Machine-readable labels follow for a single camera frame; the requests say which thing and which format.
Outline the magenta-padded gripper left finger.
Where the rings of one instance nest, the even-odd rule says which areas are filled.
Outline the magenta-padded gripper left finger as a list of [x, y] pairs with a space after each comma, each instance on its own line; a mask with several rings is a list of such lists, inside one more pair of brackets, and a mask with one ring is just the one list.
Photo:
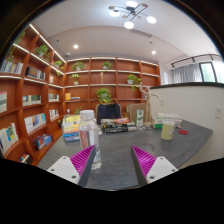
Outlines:
[[48, 169], [48, 172], [85, 187], [95, 155], [95, 146], [90, 146], [71, 157], [62, 156]]

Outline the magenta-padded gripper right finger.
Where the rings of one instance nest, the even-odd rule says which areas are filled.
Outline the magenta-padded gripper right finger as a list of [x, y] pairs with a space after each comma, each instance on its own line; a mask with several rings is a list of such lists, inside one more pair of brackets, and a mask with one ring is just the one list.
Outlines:
[[131, 146], [131, 158], [140, 187], [178, 171], [164, 156], [155, 157], [134, 145]]

